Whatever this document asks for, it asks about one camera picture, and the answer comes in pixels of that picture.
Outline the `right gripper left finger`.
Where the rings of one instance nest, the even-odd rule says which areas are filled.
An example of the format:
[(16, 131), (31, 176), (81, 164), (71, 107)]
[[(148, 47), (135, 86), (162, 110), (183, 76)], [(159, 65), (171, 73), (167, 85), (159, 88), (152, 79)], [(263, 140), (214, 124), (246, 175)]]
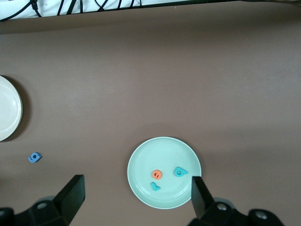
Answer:
[(42, 198), (21, 213), (0, 207), (0, 226), (69, 226), (85, 197), (84, 175), (75, 175), (56, 196)]

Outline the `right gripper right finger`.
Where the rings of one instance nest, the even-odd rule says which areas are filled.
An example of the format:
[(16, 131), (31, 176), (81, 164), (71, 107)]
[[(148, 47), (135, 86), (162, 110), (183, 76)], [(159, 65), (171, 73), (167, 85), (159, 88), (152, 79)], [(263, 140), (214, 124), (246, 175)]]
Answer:
[(270, 211), (251, 209), (244, 215), (228, 200), (215, 200), (202, 177), (192, 177), (191, 200), (196, 218), (188, 226), (284, 226)]

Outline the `teal foam letter with loop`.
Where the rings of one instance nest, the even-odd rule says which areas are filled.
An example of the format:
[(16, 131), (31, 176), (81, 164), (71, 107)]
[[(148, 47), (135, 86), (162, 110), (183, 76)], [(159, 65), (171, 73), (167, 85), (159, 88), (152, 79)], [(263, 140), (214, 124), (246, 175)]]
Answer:
[(174, 175), (179, 178), (183, 177), (184, 175), (187, 175), (187, 174), (188, 174), (188, 172), (181, 167), (176, 167), (174, 170)]

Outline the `blue foam number six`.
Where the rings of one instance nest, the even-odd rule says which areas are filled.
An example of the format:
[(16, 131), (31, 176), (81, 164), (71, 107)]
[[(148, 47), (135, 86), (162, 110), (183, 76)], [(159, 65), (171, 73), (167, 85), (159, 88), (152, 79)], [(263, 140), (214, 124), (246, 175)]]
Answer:
[(30, 163), (37, 163), (42, 158), (42, 155), (39, 152), (33, 152), (29, 157), (28, 161)]

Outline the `mint green plate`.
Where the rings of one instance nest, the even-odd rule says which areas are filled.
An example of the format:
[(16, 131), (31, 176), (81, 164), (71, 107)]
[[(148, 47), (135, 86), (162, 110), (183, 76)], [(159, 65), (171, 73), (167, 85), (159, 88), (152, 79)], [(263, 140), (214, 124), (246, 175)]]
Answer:
[[(188, 174), (176, 177), (176, 167)], [(151, 174), (160, 170), (162, 179)], [(144, 204), (161, 210), (180, 207), (191, 199), (192, 177), (200, 177), (202, 168), (193, 149), (173, 137), (155, 137), (140, 144), (132, 153), (127, 165), (127, 180), (134, 195)], [(153, 191), (151, 182), (160, 186)]]

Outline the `beige plate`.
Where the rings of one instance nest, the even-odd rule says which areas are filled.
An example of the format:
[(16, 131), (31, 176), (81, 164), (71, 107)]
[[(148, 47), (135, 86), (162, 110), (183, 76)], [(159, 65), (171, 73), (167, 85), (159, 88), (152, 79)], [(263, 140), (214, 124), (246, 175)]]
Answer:
[(0, 142), (11, 136), (19, 126), (23, 103), (15, 86), (0, 76)]

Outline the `brown table cover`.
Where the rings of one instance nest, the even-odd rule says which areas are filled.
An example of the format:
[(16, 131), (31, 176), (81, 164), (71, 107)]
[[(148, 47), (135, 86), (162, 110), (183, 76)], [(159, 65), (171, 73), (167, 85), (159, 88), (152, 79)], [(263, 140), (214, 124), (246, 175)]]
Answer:
[(301, 226), (301, 5), (5, 21), (0, 75), (24, 106), (0, 142), (0, 207), (24, 211), (83, 174), (86, 199), (71, 226), (186, 226), (190, 202), (154, 209), (127, 181), (135, 148), (168, 136), (195, 151), (214, 197)]

